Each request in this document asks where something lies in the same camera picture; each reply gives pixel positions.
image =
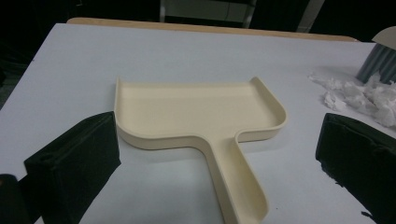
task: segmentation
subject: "dustpan handle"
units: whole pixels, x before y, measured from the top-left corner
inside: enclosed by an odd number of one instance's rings
[[[230,139],[211,147],[202,151],[225,223],[261,223],[268,212],[267,201],[238,143]]]

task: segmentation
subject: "crumpled paper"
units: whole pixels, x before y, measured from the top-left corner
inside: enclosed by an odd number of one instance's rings
[[[330,109],[343,111],[350,106],[362,114],[373,117],[375,122],[385,127],[396,126],[396,83],[381,83],[378,73],[361,85],[333,77],[318,77],[315,74],[308,78],[326,89],[323,100]]]

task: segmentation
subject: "table surface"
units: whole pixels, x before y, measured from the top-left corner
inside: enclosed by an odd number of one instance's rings
[[[354,79],[374,44],[262,35],[56,24],[0,111],[0,173],[81,120],[114,108],[129,82],[248,82],[259,77],[289,114],[274,138],[240,146],[270,211],[262,223],[373,224],[365,208],[315,160],[321,122],[334,113],[311,74]],[[396,137],[372,118],[337,112]],[[81,223],[222,223],[204,156],[193,148],[147,151],[119,138],[122,165]]]

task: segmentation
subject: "cream dustpan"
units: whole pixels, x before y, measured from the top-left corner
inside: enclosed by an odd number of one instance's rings
[[[260,223],[268,205],[238,142],[271,138],[287,120],[254,77],[247,83],[143,84],[117,81],[116,122],[134,147],[194,147],[205,155],[226,223]]]

